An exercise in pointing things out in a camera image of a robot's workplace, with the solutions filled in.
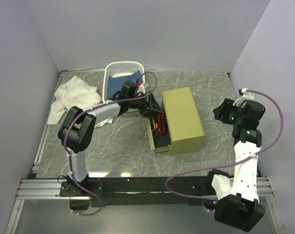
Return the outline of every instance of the blue cloth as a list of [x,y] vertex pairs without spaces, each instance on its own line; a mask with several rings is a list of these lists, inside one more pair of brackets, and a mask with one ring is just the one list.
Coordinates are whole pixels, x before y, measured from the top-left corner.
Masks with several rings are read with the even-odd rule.
[[123,84],[126,81],[136,83],[137,79],[139,79],[138,82],[143,83],[142,78],[140,76],[141,76],[141,74],[139,71],[137,71],[129,76],[116,77],[116,78],[109,76],[109,83],[108,83],[108,91],[107,91],[106,100],[111,98],[117,91],[122,90]]

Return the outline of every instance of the plastic laundry basket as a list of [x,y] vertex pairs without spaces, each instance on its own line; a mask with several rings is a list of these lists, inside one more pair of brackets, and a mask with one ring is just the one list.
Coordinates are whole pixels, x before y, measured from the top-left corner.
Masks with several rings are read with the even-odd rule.
[[110,63],[105,68],[105,72],[104,72],[103,91],[102,91],[103,102],[107,100],[109,76],[112,76],[113,78],[118,79],[118,77],[128,76],[135,73],[136,71],[139,71],[140,74],[144,73],[144,68],[142,64],[138,62],[131,62],[131,61]]

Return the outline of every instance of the green drawer box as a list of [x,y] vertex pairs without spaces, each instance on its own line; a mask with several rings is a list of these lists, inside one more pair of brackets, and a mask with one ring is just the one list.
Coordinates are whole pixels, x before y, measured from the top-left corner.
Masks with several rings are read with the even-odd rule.
[[189,87],[163,92],[166,114],[166,133],[152,136],[151,121],[147,119],[151,148],[156,153],[169,151],[169,155],[197,152],[206,135]]

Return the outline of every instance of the crumpled white cloth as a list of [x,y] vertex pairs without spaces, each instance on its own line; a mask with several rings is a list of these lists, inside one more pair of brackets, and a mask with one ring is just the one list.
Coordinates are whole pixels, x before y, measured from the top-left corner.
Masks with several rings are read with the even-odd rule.
[[[72,106],[87,110],[102,102],[101,96],[97,93],[97,88],[89,86],[77,76],[60,85],[55,92],[55,98],[55,101],[51,104],[48,124],[59,123],[64,113]],[[95,125],[95,128],[106,123],[112,123],[112,121],[113,118],[108,118]]]

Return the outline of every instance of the gray marble table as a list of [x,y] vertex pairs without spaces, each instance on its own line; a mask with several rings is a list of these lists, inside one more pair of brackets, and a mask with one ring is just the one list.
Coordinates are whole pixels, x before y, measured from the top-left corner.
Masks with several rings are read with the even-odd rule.
[[[123,115],[94,130],[92,141],[86,151],[86,165],[90,177],[148,177],[170,176],[178,172],[232,163],[235,161],[232,126],[222,124],[213,117],[213,109],[224,98],[234,99],[234,93],[227,73],[203,72],[155,72],[158,86],[155,99],[162,102],[162,91],[190,87],[206,132],[206,141],[196,153],[169,156],[151,151],[146,120]],[[96,86],[100,95],[104,72],[63,72],[61,84],[73,76],[81,77],[91,86]],[[146,80],[154,84],[152,76]],[[56,178],[68,172],[67,158],[57,132],[62,121],[47,127],[37,178]],[[231,175],[234,168],[224,169]],[[189,174],[205,176],[208,171]]]

